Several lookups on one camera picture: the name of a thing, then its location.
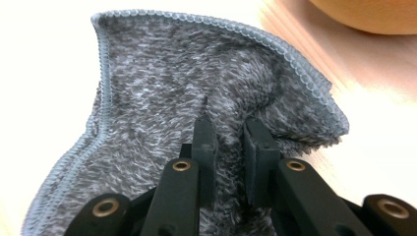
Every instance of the black linkage arm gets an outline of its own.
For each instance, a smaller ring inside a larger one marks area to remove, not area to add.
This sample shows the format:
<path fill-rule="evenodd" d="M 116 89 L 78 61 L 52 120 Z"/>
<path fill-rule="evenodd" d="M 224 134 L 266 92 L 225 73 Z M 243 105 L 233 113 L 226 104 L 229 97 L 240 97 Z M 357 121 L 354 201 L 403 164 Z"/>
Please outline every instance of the black linkage arm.
<path fill-rule="evenodd" d="M 243 144 L 249 204 L 271 208 L 278 236 L 417 235 L 413 206 L 387 195 L 368 196 L 363 207 L 340 198 L 309 163 L 282 158 L 260 120 L 245 122 Z M 199 235 L 199 208 L 215 201 L 215 152 L 215 132 L 201 117 L 193 143 L 165 165 L 156 188 L 132 201 L 119 194 L 92 199 L 65 235 Z"/>

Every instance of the screw hole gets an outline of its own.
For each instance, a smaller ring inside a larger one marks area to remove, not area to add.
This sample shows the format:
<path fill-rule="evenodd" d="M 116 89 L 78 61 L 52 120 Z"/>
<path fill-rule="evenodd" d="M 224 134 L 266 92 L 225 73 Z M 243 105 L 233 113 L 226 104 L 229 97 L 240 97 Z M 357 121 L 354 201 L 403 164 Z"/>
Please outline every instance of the screw hole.
<path fill-rule="evenodd" d="M 296 160 L 290 160 L 286 163 L 286 165 L 288 168 L 295 171 L 303 171 L 306 169 L 306 166 L 303 163 Z"/>
<path fill-rule="evenodd" d="M 190 169 L 191 164 L 187 161 L 177 161 L 172 166 L 176 171 L 185 171 Z"/>
<path fill-rule="evenodd" d="M 119 202 L 116 199 L 105 199 L 94 206 L 92 214 L 97 217 L 105 217 L 114 213 L 118 208 Z"/>
<path fill-rule="evenodd" d="M 386 214 L 395 217 L 395 218 L 408 218 L 410 216 L 410 213 L 406 208 L 403 206 L 397 204 L 396 202 L 387 200 L 387 199 L 381 199 L 378 201 L 378 207 Z"/>

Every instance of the fuzzy fabric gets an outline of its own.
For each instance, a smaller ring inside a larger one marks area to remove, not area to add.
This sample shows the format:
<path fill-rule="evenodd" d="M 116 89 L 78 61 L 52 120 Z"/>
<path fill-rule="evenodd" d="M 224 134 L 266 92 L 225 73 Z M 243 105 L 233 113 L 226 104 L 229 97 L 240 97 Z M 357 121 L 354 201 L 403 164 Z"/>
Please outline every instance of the fuzzy fabric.
<path fill-rule="evenodd" d="M 267 210 L 248 206 L 242 129 L 260 118 L 285 157 L 336 144 L 348 122 L 331 84 L 283 40 L 209 17 L 146 11 L 92 18 L 102 80 L 86 133 L 34 199 L 24 235 L 62 235 L 103 193 L 133 199 L 190 143 L 206 114 L 218 141 L 216 203 L 201 235 L 273 235 Z"/>

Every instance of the wooden table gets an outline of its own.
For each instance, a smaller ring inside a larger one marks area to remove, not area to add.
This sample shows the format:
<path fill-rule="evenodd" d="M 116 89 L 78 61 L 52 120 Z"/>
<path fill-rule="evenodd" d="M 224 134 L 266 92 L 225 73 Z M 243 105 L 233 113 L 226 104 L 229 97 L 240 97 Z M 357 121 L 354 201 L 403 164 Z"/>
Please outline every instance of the wooden table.
<path fill-rule="evenodd" d="M 40 184 L 84 131 L 99 79 L 89 17 L 115 9 L 211 15 L 282 37 L 332 81 L 351 127 L 303 158 L 356 204 L 385 193 L 417 207 L 417 35 L 349 29 L 307 0 L 132 2 L 0 3 L 0 235 L 19 235 Z"/>

